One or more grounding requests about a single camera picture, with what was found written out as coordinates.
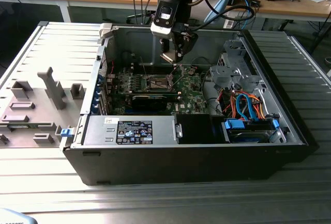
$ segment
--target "warning label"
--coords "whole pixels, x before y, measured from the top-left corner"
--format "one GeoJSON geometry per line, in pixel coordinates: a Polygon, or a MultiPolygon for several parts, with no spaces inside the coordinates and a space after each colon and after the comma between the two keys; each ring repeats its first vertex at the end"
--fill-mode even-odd
{"type": "Polygon", "coordinates": [[[118,122],[116,143],[119,145],[153,144],[152,121],[118,122]]]}

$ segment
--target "blue latch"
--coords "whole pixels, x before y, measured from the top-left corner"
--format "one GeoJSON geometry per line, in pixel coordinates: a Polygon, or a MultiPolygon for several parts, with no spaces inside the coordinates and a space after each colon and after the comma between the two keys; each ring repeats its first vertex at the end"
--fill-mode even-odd
{"type": "Polygon", "coordinates": [[[95,86],[94,93],[100,93],[101,89],[98,86],[95,86]]]}
{"type": "Polygon", "coordinates": [[[103,81],[104,81],[103,76],[99,74],[99,75],[98,75],[98,83],[99,83],[99,82],[103,82],[103,81]]]}
{"type": "Polygon", "coordinates": [[[276,129],[279,128],[279,122],[276,119],[273,120],[273,125],[276,129]]]}
{"type": "Polygon", "coordinates": [[[97,114],[99,112],[99,108],[97,105],[92,105],[91,106],[91,112],[94,114],[97,114]]]}
{"type": "Polygon", "coordinates": [[[61,137],[73,137],[74,136],[74,128],[64,128],[60,133],[61,137]]]}
{"type": "Polygon", "coordinates": [[[245,128],[245,124],[242,120],[229,119],[229,120],[226,120],[226,122],[225,122],[225,128],[226,129],[233,129],[233,128],[243,129],[243,128],[245,128]]]}

